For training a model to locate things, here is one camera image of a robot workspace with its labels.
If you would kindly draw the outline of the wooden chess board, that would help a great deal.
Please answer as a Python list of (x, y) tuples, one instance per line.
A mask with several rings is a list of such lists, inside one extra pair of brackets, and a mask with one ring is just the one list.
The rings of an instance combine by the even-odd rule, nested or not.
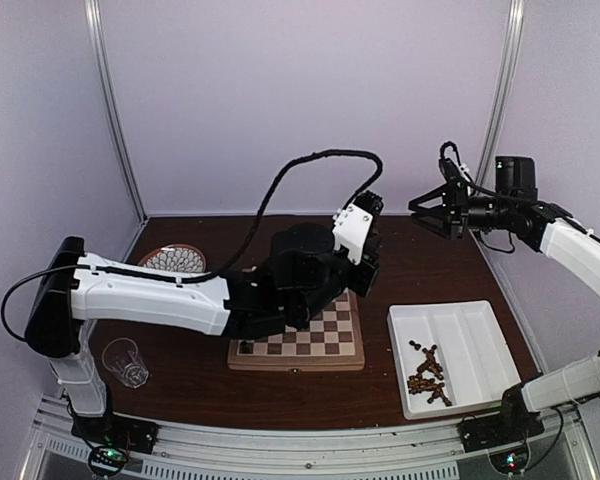
[[(242, 355), (240, 343), (252, 345)], [(314, 317), (309, 327), (287, 327), (281, 334), (230, 342), (227, 366), (237, 371), (342, 372), (365, 366), (356, 295), (347, 290)]]

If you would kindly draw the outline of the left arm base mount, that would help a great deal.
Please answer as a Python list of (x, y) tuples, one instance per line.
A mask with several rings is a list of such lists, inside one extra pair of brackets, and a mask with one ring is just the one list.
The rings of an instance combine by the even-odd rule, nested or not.
[(151, 454), (159, 427), (155, 422), (125, 417), (113, 412), (112, 402), (105, 404), (104, 413), (87, 417), (68, 406), (73, 420), (71, 433), (91, 445), (106, 445), (125, 451)]

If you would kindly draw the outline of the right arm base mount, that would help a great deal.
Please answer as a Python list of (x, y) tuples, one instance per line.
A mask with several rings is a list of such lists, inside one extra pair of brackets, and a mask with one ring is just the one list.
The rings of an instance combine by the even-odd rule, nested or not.
[(499, 414), (463, 419), (458, 432), (466, 453), (494, 449), (513, 443), (523, 443), (526, 439), (542, 434), (544, 425), (537, 417), (506, 426)]

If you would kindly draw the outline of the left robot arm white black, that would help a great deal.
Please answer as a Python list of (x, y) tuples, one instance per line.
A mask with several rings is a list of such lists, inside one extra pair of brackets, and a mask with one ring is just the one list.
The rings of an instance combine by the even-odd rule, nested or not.
[(19, 339), (49, 359), (75, 423), (113, 444), (124, 424), (112, 412), (84, 322), (115, 319), (237, 340), (305, 329), (344, 290), (368, 294), (379, 243), (364, 222), (302, 223), (276, 233), (268, 258), (250, 271), (185, 275), (110, 261), (85, 252), (82, 238), (67, 237), (48, 269), (34, 275), (40, 284)]

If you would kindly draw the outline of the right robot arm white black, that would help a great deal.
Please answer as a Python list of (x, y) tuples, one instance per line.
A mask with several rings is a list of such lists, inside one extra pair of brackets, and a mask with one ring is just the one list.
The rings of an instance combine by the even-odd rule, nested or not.
[[(600, 303), (600, 238), (561, 206), (538, 196), (533, 159), (500, 156), (495, 185), (475, 184), (459, 161), (442, 155), (441, 186), (410, 201), (414, 220), (437, 235), (503, 231), (554, 263)], [(600, 397), (600, 349), (508, 388), (493, 419), (499, 440), (515, 440), (531, 418), (560, 405)]]

